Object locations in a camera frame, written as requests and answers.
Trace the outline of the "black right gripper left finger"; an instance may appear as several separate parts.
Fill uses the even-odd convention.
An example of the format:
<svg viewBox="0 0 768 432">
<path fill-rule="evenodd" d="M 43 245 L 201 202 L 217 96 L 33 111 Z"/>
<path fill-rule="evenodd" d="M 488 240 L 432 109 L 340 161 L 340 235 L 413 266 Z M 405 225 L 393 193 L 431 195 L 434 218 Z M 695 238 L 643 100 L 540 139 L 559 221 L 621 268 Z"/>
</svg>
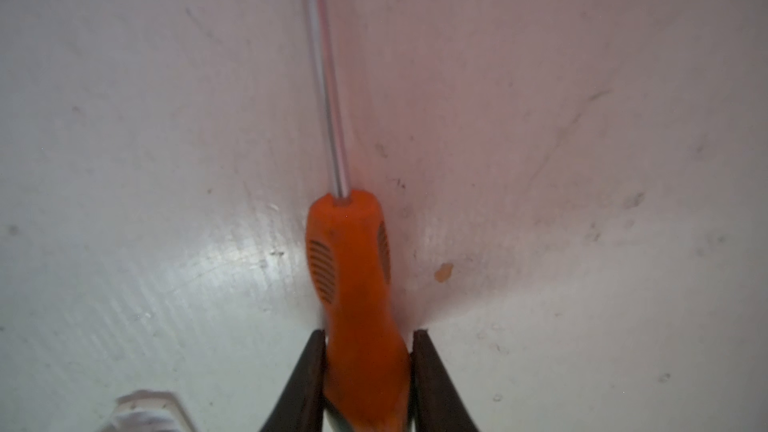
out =
<svg viewBox="0 0 768 432">
<path fill-rule="evenodd" d="M 262 432 L 320 432 L 323 430 L 326 335 L 314 330 Z"/>
</svg>

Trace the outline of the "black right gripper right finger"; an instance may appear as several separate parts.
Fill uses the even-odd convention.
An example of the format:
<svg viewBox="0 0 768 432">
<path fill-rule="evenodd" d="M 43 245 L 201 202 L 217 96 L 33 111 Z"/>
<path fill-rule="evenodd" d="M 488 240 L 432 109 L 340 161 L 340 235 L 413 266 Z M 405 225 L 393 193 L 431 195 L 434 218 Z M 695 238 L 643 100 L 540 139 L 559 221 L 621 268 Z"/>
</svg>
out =
<svg viewBox="0 0 768 432">
<path fill-rule="evenodd" d="M 413 333 L 411 410 L 415 431 L 474 431 L 465 407 L 426 329 Z"/>
</svg>

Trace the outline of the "orange handled screwdriver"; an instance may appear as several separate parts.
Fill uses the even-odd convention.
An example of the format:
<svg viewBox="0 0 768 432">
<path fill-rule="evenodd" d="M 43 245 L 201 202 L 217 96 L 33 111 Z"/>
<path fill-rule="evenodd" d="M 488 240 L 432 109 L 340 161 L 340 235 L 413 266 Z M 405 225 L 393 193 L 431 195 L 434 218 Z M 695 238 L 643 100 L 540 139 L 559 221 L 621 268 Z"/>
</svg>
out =
<svg viewBox="0 0 768 432">
<path fill-rule="evenodd" d="M 351 431 L 404 431 L 411 362 L 390 301 L 380 202 L 349 179 L 325 0 L 305 0 L 327 144 L 330 192 L 309 208 L 308 268 L 326 317 L 324 395 Z"/>
</svg>

